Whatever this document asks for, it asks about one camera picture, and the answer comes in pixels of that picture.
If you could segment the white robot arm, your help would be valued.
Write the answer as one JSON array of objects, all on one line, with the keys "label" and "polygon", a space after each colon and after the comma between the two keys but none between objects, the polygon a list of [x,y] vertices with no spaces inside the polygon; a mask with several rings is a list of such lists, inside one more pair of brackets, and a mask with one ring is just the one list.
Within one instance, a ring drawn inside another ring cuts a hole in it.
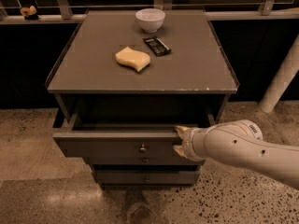
[{"label": "white robot arm", "polygon": [[299,189],[299,147],[267,143],[260,128],[243,119],[211,126],[177,126],[182,141],[174,150],[191,161],[212,159],[249,169]]}]

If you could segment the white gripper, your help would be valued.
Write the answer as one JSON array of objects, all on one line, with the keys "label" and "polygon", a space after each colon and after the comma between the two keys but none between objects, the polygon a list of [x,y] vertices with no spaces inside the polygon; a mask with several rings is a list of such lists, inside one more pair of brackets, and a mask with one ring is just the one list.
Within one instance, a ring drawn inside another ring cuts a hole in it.
[{"label": "white gripper", "polygon": [[211,158],[207,149],[207,137],[212,131],[211,128],[190,128],[187,126],[176,126],[176,132],[182,139],[182,146],[173,146],[173,149],[180,157],[192,161],[202,161]]}]

